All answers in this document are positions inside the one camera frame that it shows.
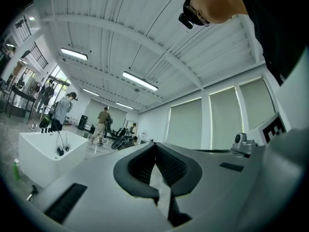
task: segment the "tan shirt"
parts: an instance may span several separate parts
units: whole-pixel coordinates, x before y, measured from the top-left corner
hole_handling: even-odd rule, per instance
[[[104,122],[106,121],[107,117],[108,117],[109,113],[106,111],[102,111],[98,114],[98,122],[99,124],[104,124]]]

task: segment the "green bottle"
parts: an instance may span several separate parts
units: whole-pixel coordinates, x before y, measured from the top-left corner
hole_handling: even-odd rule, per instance
[[[20,179],[19,170],[18,170],[16,162],[14,162],[14,165],[13,165],[13,174],[14,174],[15,180],[19,180]]]

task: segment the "glasses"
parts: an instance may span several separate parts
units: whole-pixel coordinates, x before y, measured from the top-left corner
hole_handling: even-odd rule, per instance
[[[189,6],[189,5],[187,5],[186,8],[187,8],[191,13],[193,13],[194,15],[196,15],[197,18],[201,21],[201,23],[204,24],[204,26],[208,27],[208,26],[211,25],[211,22],[209,22],[209,21],[205,20],[204,18],[202,18],[201,16],[199,16],[198,13],[197,13],[197,11],[196,11],[194,8],[192,8],[192,7]]]

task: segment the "floor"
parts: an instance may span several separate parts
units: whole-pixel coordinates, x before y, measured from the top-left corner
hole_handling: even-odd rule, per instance
[[[36,183],[31,181],[26,175],[19,171],[20,178],[18,180],[14,177],[13,165],[15,161],[18,161],[18,136],[20,132],[31,132],[30,126],[32,123],[27,123],[28,120],[22,117],[8,116],[5,113],[0,113],[0,172],[4,177],[8,187],[16,195],[23,199],[32,191],[32,185],[35,185],[40,192],[42,190]],[[39,124],[39,119],[35,118],[34,123]],[[65,130],[71,131],[77,135],[83,136],[84,130],[79,130],[76,125],[64,126]],[[34,128],[35,131],[40,131],[39,127]],[[103,146],[98,146],[97,142],[94,141],[93,145],[90,143],[86,149],[86,158],[113,153],[111,149],[113,141],[107,139],[107,142]],[[160,200],[158,202],[158,209],[167,218],[169,210],[169,199],[170,199],[170,188],[164,183],[162,175],[157,168],[154,166],[150,186],[157,188],[160,194]]]

